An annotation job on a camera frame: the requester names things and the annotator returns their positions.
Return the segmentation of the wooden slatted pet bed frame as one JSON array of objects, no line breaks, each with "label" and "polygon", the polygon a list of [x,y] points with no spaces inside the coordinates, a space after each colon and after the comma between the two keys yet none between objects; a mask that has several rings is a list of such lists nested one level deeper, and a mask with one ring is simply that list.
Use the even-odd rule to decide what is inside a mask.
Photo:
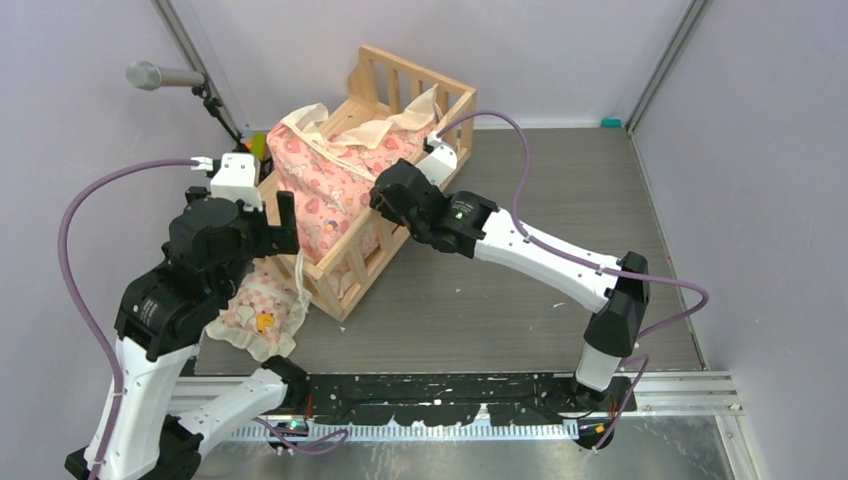
[{"label": "wooden slatted pet bed frame", "polygon": [[[476,90],[427,67],[393,53],[364,45],[347,79],[347,98],[322,125],[324,134],[335,134],[368,120],[385,119],[402,112],[418,95],[437,86],[436,103],[442,117],[436,132],[456,151],[459,168],[446,188],[463,168],[473,145],[474,123],[468,119],[476,107]],[[415,164],[424,152],[423,143],[409,161]],[[275,169],[262,182],[264,200],[272,200],[277,187]],[[383,219],[369,206],[354,222],[348,237],[338,242],[318,264],[300,255],[280,255],[267,261],[291,287],[299,286],[311,294],[316,307],[342,322],[406,242],[409,233]]]}]

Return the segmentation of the pink printed cushion with ties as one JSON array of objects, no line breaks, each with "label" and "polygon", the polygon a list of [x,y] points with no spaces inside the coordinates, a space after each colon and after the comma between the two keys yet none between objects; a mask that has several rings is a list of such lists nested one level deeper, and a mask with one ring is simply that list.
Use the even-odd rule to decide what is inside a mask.
[{"label": "pink printed cushion with ties", "polygon": [[368,209],[376,178],[400,159],[410,160],[442,117],[433,86],[385,119],[324,134],[322,103],[285,116],[268,134],[277,187],[293,193],[303,256],[320,263],[348,237]]}]

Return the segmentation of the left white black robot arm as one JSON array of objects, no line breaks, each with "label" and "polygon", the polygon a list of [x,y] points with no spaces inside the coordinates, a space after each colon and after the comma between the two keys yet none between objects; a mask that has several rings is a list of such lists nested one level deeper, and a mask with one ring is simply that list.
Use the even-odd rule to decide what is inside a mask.
[{"label": "left white black robot arm", "polygon": [[276,196],[277,226],[243,200],[215,198],[202,187],[186,197],[163,261],[122,296],[115,323],[121,404],[117,415],[103,416],[89,445],[67,456],[66,470],[77,479],[189,479],[238,428],[275,409],[296,413],[308,398],[305,371],[274,356],[207,404],[169,413],[184,365],[252,262],[299,249],[289,192]]}]

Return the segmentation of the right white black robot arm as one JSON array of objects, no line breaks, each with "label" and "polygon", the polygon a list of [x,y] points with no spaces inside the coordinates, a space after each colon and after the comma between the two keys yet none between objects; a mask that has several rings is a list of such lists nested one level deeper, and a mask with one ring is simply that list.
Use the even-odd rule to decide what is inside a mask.
[{"label": "right white black robot arm", "polygon": [[405,160],[377,177],[369,206],[420,244],[510,268],[577,301],[591,316],[571,399],[591,411],[610,398],[612,378],[633,353],[650,301],[642,255],[629,252],[618,259],[518,228],[494,201],[469,191],[445,194]]}]

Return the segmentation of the small checkered ruffled pillow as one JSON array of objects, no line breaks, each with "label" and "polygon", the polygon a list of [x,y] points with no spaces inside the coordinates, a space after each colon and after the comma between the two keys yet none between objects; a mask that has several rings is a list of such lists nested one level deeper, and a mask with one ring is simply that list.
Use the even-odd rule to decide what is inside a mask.
[{"label": "small checkered ruffled pillow", "polygon": [[296,348],[294,336],[310,304],[307,290],[286,286],[279,275],[257,266],[205,333],[247,351],[258,362],[288,357]]}]

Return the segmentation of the orange green toy ball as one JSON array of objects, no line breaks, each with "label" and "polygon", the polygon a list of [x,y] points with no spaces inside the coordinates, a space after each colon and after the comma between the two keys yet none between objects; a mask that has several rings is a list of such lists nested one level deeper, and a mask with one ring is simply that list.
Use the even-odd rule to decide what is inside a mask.
[{"label": "orange green toy ball", "polygon": [[266,138],[267,134],[265,132],[259,132],[253,133],[250,137],[246,137],[243,140],[245,147],[260,164],[264,164],[267,161],[268,148]]}]

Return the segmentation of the silver microphone on tripod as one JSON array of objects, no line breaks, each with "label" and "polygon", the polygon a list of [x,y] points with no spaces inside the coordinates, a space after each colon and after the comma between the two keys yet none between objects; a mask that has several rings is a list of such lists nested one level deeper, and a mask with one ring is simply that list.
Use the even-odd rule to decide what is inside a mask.
[{"label": "silver microphone on tripod", "polygon": [[215,119],[233,141],[236,153],[251,153],[242,135],[230,126],[223,115],[223,103],[212,92],[207,77],[196,70],[158,66],[149,61],[130,64],[125,69],[127,81],[136,89],[156,91],[162,88],[188,88],[194,97],[199,98],[207,114]]}]

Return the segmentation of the teal small block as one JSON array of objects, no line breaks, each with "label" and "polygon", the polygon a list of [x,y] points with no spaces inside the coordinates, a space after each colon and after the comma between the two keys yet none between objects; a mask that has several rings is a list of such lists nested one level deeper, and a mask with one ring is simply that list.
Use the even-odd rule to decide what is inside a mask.
[{"label": "teal small block", "polygon": [[600,127],[620,129],[623,127],[623,121],[619,118],[604,118],[601,120]]}]

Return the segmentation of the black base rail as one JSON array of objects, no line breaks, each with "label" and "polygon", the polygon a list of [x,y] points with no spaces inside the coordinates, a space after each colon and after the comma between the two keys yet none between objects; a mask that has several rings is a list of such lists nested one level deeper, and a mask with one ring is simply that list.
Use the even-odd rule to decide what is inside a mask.
[{"label": "black base rail", "polygon": [[578,393],[568,373],[313,374],[280,411],[338,426],[468,426],[483,413],[498,427],[552,425],[634,412],[630,387],[616,377],[599,397]]}]

